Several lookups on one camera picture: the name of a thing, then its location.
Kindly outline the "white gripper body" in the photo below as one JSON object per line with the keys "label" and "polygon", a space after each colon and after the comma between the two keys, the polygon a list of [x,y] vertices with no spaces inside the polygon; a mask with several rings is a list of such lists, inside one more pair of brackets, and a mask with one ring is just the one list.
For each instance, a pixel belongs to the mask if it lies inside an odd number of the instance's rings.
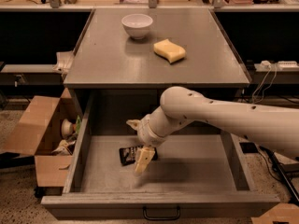
{"label": "white gripper body", "polygon": [[146,147],[158,147],[165,139],[158,136],[150,127],[150,116],[146,115],[137,125],[137,137]]}

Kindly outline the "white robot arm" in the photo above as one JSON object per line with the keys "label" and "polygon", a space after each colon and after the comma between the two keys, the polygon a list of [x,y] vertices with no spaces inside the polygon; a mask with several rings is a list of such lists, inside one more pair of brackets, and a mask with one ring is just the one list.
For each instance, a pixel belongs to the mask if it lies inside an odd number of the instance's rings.
{"label": "white robot arm", "polygon": [[296,159],[299,157],[299,110],[206,98],[199,92],[171,87],[160,98],[160,105],[143,119],[129,119],[143,146],[137,151],[135,172],[143,173],[154,156],[154,149],[167,137],[194,121],[202,121],[262,147]]}

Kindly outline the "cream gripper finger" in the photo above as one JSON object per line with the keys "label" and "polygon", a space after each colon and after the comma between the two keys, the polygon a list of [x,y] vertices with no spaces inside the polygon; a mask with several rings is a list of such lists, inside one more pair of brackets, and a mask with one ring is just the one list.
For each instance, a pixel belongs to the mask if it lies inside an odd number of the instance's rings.
{"label": "cream gripper finger", "polygon": [[153,147],[139,148],[135,154],[135,173],[142,174],[155,155]]}
{"label": "cream gripper finger", "polygon": [[126,124],[129,125],[132,129],[134,129],[135,131],[138,130],[138,127],[139,127],[139,123],[140,123],[140,120],[139,119],[128,119],[126,121]]}

